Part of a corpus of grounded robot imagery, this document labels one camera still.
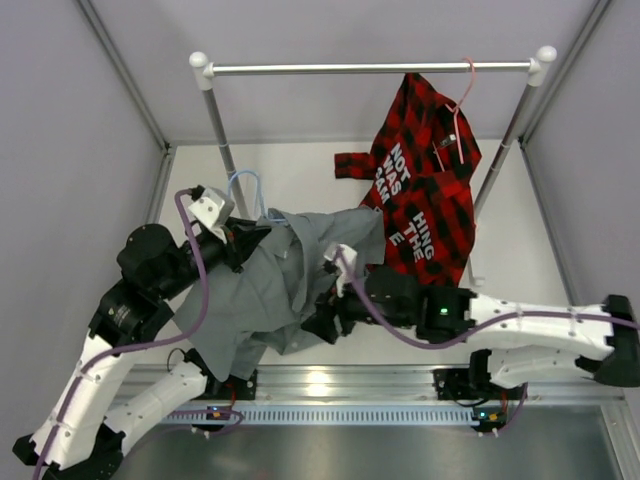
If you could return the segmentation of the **blue wire hanger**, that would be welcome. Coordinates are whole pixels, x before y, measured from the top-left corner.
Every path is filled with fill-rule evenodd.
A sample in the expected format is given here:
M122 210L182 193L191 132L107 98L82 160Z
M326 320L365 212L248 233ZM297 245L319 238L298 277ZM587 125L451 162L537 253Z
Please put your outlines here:
M254 182L255 182L254 208L258 209L260 213L260 217L266 220L269 220L275 224L286 225L288 221L281 213L277 213L274 209L267 208L265 204L264 190L262 188L261 177L254 170L243 169L240 171L236 171L227 180L227 193L234 198L234 200L236 201L236 204L239 204L239 200L238 200L239 196L236 194L233 194L233 187L240 186L239 179L242 176L250 176L254 179Z

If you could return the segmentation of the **grey button shirt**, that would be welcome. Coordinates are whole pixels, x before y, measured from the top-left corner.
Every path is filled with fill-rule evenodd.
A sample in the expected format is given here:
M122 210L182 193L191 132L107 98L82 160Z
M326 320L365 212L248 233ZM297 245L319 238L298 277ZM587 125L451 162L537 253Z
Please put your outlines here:
M195 284L173 317L182 331L203 321L190 342L220 381L248 379L267 349L288 355L320 344L301 325L334 282L324 269L330 246L344 244L356 251L358 276L385 256L383 215L369 207L329 214L271 209L257 223L271 231L242 272L215 267L208 287Z

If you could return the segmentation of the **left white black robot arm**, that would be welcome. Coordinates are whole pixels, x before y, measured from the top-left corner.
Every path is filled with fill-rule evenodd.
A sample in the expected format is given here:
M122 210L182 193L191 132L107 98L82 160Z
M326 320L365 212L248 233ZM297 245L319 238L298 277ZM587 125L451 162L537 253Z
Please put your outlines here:
M176 244L161 224L134 230L117 256L120 280L100 300L70 380L45 423L14 454L37 479L109 479L139 440L182 404L223 393L225 373L186 352L164 378L127 404L111 403L125 377L173 317L170 300L224 265L239 273L270 227L230 218L225 235L201 231Z

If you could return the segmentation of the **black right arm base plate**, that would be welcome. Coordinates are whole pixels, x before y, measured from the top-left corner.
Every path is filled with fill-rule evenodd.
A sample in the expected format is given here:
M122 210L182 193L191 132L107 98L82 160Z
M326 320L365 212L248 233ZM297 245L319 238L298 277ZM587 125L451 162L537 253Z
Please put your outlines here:
M436 369L433 379L439 400L473 403L502 398L501 387L493 385L487 375L468 368Z

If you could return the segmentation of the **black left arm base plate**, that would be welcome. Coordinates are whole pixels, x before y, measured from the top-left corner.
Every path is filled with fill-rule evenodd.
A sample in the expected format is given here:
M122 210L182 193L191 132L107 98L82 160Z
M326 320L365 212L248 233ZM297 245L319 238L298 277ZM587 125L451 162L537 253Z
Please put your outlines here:
M223 400L229 400L231 402L250 401L255 399L257 385L258 371L254 369L247 379L230 375L228 379L221 384L218 393Z

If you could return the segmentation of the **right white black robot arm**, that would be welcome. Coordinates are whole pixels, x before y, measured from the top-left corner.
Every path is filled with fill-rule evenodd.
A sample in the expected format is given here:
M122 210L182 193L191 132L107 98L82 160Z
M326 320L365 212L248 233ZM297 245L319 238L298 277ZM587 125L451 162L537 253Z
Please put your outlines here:
M341 274L317 296L302 328L333 344L358 322L381 326L421 350L466 346L465 384L478 397L570 377L618 388L639 385L639 324L621 295L586 306L541 306L422 285L379 267L357 280Z

